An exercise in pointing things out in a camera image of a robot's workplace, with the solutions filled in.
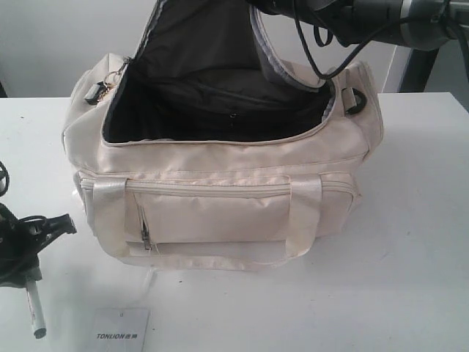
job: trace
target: white handle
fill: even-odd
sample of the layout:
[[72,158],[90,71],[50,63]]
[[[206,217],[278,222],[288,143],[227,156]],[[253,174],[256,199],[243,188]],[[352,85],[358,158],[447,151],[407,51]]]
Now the white handle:
[[125,184],[127,179],[99,177],[93,187],[93,230],[104,251],[124,263],[155,266],[159,269],[222,269],[257,270],[280,266],[306,254],[316,238],[320,220],[322,184],[319,175],[298,175],[290,178],[290,234],[285,242],[285,256],[271,263],[258,263],[228,257],[187,256],[178,254],[130,255],[125,241]]

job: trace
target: white table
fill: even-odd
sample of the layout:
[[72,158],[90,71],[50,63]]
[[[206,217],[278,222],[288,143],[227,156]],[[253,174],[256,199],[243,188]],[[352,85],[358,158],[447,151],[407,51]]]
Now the white table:
[[98,307],[150,307],[145,351],[469,351],[469,114],[450,94],[380,99],[385,141],[344,233],[262,273],[159,273],[140,301],[146,269],[108,257],[72,197],[67,99],[0,100],[1,201],[78,228],[40,254],[46,340],[26,293],[0,288],[0,351],[85,351]]

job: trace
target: bag opening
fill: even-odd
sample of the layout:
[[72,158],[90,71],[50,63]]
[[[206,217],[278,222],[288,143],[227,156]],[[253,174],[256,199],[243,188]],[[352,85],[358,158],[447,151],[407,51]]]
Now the bag opening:
[[319,125],[329,87],[272,79],[259,47],[245,0],[159,1],[109,109],[104,139],[260,142]]

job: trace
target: card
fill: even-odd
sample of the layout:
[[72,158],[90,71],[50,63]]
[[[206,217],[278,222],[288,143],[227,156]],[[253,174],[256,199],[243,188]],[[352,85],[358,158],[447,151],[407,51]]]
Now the card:
[[142,352],[149,310],[98,309],[90,337],[92,352]]

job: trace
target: cream bag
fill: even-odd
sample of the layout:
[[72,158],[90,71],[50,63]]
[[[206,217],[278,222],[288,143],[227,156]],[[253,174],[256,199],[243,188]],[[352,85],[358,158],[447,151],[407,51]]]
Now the cream bag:
[[341,231],[383,138],[364,64],[281,61],[245,1],[155,6],[133,59],[72,93],[63,143],[93,233],[124,263],[255,270]]

